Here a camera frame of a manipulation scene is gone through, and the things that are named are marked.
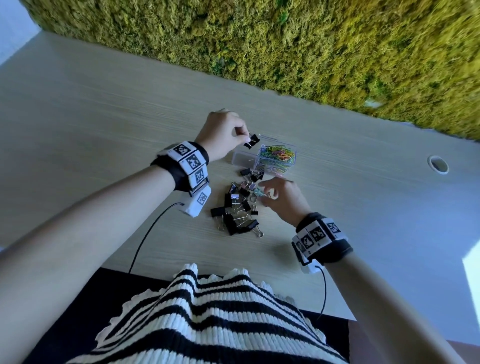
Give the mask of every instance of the forearm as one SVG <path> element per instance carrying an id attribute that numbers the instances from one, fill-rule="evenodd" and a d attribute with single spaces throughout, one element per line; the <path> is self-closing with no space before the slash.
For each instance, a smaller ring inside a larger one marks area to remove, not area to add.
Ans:
<path id="1" fill-rule="evenodd" d="M 36 344 L 174 188 L 167 171 L 148 167 L 62 211 L 2 252 L 0 362 L 22 360 L 25 341 L 30 348 Z"/>
<path id="2" fill-rule="evenodd" d="M 356 254 L 325 267 L 387 362 L 464 363 L 448 342 Z"/>

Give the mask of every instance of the black and white striped shirt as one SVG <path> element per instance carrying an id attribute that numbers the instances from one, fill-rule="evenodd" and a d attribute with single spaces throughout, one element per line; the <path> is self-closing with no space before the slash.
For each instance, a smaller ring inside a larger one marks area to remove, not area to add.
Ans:
<path id="1" fill-rule="evenodd" d="M 68 363 L 346 363 L 293 303 L 247 270 L 198 279 L 185 265 L 166 289 L 147 290 Z"/>

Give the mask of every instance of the wire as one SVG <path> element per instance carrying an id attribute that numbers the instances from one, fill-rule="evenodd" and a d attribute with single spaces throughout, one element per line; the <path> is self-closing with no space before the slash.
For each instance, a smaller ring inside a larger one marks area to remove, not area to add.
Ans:
<path id="1" fill-rule="evenodd" d="M 327 280 L 325 279 L 325 273 L 324 273 L 324 270 L 322 268 L 320 268 L 319 266 L 315 266 L 315 268 L 318 268 L 320 269 L 320 271 L 322 272 L 322 276 L 324 277 L 324 291 L 325 291 L 325 296 L 324 296 L 324 305 L 322 306 L 322 310 L 320 311 L 320 314 L 318 315 L 317 317 L 317 320 L 320 318 L 320 316 L 322 316 L 324 314 L 324 309 L 325 309 L 325 303 L 327 302 Z"/>
<path id="2" fill-rule="evenodd" d="M 148 233 L 150 232 L 150 230 L 153 228 L 153 226 L 155 225 L 155 223 L 158 221 L 158 219 L 160 219 L 163 214 L 165 214 L 168 210 L 170 210 L 171 207 L 174 207 L 175 205 L 185 205 L 183 202 L 176 202 L 174 204 L 171 204 L 170 206 L 168 206 L 165 210 L 163 210 L 163 212 L 158 215 L 158 217 L 155 219 L 155 221 L 153 222 L 152 226 L 150 226 L 150 228 L 148 229 L 147 231 L 147 234 L 145 234 L 144 238 L 142 239 L 142 242 L 140 243 L 140 245 L 138 246 L 137 248 L 137 252 L 135 253 L 135 256 L 133 257 L 133 260 L 132 260 L 132 265 L 130 266 L 130 269 L 128 270 L 128 274 L 130 274 L 132 272 L 132 268 L 133 268 L 133 265 L 135 264 L 135 260 L 137 259 L 137 255 L 138 255 L 138 252 L 140 251 L 140 248 L 142 247 L 145 239 L 147 238 L 148 236 Z"/>

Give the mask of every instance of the clear plastic box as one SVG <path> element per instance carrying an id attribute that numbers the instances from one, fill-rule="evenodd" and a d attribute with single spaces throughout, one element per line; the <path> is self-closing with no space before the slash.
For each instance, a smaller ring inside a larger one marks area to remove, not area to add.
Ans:
<path id="1" fill-rule="evenodd" d="M 266 135 L 257 136 L 260 142 L 251 149 L 242 144 L 233 150 L 233 165 L 281 176 L 295 164 L 296 146 Z"/>

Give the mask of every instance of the desk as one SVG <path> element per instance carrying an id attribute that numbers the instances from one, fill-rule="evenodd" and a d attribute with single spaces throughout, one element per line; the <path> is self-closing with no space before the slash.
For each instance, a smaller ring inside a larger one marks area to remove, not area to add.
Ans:
<path id="1" fill-rule="evenodd" d="M 208 112 L 225 107 L 252 132 L 297 145 L 287 177 L 311 206 L 334 218 L 360 257 L 447 339 L 480 343 L 478 280 L 467 279 L 463 264 L 480 239 L 479 144 L 48 33 L 0 68 L 0 95 L 0 245 L 147 166 L 164 146 L 194 139 Z M 431 154 L 450 164 L 449 174 L 432 171 Z M 200 274 L 244 267 L 301 309 L 320 311 L 323 279 L 301 273 L 294 229 L 272 211 L 259 207 L 263 238 L 217 230 L 209 209 L 223 204 L 238 170 L 228 157 L 212 163 L 203 212 L 195 219 L 166 213 L 133 272 L 169 279 L 187 262 Z M 103 266 L 127 271 L 152 221 L 177 198 Z M 324 312 L 353 318 L 326 279 Z"/>

